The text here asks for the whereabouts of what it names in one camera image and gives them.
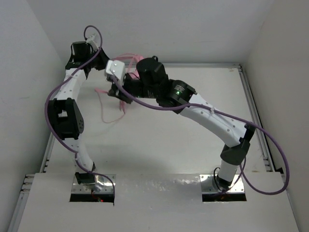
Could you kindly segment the pink headphones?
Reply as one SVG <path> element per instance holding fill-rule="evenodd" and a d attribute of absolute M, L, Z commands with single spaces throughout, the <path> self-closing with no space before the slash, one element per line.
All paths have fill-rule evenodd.
<path fill-rule="evenodd" d="M 139 79 L 140 76 L 138 74 L 138 71 L 136 69 L 136 64 L 143 60 L 144 57 L 139 54 L 133 54 L 133 53 L 124 53 L 121 54 L 115 58 L 112 58 L 112 60 L 119 60 L 127 64 L 126 73 L 130 75 L 133 79 Z"/>

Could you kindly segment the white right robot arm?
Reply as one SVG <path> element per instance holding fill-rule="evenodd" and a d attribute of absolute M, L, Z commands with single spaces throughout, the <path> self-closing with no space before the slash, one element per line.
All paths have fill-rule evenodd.
<path fill-rule="evenodd" d="M 215 134 L 225 145 L 220 154 L 222 161 L 219 172 L 214 174 L 213 183 L 218 190 L 228 190 L 238 166 L 248 153 L 255 127 L 216 113 L 216 109 L 189 84 L 169 79 L 157 57 L 140 60 L 136 70 L 138 78 L 134 79 L 126 73 L 124 63 L 109 60 L 105 75 L 112 86 L 108 95 L 127 104 L 138 98 L 155 99 L 158 110 L 172 108 L 174 113 L 193 120 Z"/>

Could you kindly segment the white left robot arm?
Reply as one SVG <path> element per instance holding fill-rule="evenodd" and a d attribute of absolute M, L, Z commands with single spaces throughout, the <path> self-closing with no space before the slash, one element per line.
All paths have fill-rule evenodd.
<path fill-rule="evenodd" d="M 84 118 L 78 108 L 77 98 L 90 71 L 104 69 L 109 58 L 102 46 L 95 42 L 74 42 L 70 50 L 64 82 L 52 91 L 44 112 L 54 137 L 73 153 L 78 184 L 90 186 L 96 183 L 96 167 L 82 140 Z"/>

